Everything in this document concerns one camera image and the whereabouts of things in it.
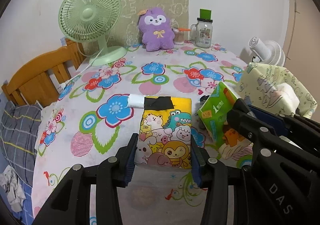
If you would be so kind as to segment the toothpick holder orange lid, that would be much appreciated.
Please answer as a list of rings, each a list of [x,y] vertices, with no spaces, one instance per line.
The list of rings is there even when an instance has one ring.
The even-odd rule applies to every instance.
[[[190,32],[190,29],[173,27],[172,30],[175,33],[175,37],[173,40],[174,44],[183,45],[185,41],[185,36],[188,35],[188,33]]]

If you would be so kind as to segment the green desk fan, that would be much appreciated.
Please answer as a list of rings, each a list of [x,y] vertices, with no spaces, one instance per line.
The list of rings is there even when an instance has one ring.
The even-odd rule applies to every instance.
[[[122,46],[108,47],[107,37],[121,14],[121,0],[63,0],[58,15],[62,33],[77,43],[94,42],[99,51],[89,57],[92,66],[103,66],[124,57]]]

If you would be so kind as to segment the wooden chair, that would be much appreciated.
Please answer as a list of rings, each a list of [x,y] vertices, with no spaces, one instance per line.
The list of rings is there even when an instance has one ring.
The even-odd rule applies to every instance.
[[[49,72],[52,71],[59,84],[71,78],[67,62],[78,69],[84,61],[82,44],[70,39],[66,46],[44,53],[23,65],[7,84],[2,85],[6,98],[15,105],[35,104],[48,106],[57,101],[59,93]]]

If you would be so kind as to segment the pink wet wipes pack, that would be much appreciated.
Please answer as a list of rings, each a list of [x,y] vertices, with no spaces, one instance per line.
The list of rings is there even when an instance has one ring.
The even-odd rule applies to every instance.
[[[278,93],[282,96],[282,103],[290,112],[295,112],[299,105],[299,98],[295,94],[292,86],[281,83],[276,86]]]

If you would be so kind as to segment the yellow cartoon tissue pack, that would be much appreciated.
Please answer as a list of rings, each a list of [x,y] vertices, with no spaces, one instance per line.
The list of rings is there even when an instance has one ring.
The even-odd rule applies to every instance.
[[[159,168],[191,168],[191,99],[129,96],[142,109],[135,163]]]

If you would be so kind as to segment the green orange tissue pack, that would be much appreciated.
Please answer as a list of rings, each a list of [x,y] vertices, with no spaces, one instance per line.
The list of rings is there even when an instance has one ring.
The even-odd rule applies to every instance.
[[[197,111],[220,156],[234,161],[252,154],[252,143],[227,122],[227,113],[239,96],[223,82],[217,84]]]

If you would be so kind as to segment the beige door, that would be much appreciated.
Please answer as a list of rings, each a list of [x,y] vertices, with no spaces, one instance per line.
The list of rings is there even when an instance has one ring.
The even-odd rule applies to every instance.
[[[319,11],[312,0],[289,0],[283,50],[285,67],[298,79],[319,75]]]

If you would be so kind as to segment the glass jar green lid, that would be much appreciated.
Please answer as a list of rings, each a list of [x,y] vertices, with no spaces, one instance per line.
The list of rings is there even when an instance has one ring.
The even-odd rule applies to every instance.
[[[190,26],[190,39],[200,48],[209,48],[212,43],[213,20],[212,11],[200,9],[197,23]]]

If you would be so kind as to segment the white standing fan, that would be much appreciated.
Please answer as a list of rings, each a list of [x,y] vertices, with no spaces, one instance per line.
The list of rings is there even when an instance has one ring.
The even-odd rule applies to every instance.
[[[250,50],[259,58],[262,64],[281,66],[285,64],[285,53],[280,44],[273,40],[262,41],[254,36],[248,42]]]

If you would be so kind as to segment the yellow cartoon fabric basket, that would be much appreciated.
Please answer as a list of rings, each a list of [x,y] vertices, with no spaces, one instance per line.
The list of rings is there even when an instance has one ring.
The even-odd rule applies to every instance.
[[[287,83],[299,98],[295,112],[290,112],[282,103],[282,96],[276,86]],[[273,114],[293,115],[295,113],[311,118],[317,109],[317,101],[304,85],[285,67],[251,62],[247,65],[236,88],[237,94],[248,104]]]

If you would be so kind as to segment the plaid grey blanket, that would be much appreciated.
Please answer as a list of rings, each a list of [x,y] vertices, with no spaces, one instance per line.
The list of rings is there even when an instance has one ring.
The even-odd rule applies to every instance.
[[[30,187],[33,186],[35,142],[40,124],[41,109],[37,105],[6,103],[1,116],[1,151],[19,178]]]

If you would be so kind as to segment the purple plush alpaca toy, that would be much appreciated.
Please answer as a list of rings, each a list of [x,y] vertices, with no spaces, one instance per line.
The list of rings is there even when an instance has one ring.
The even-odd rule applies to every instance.
[[[142,33],[142,44],[147,52],[173,49],[175,33],[163,9],[154,7],[141,10],[138,28]]]

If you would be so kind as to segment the floral tablecloth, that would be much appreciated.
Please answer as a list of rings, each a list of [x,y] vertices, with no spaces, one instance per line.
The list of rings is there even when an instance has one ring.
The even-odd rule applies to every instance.
[[[197,48],[191,42],[156,52],[133,45],[114,63],[81,67],[82,75],[59,95],[39,131],[34,215],[73,165],[97,165],[139,133],[143,110],[129,107],[131,94],[191,99],[191,136],[210,156],[221,158],[210,135],[199,128],[200,98],[219,82],[233,86],[245,67],[220,44]],[[137,165],[128,187],[118,190],[124,224],[199,224],[206,194],[189,170],[147,165]]]

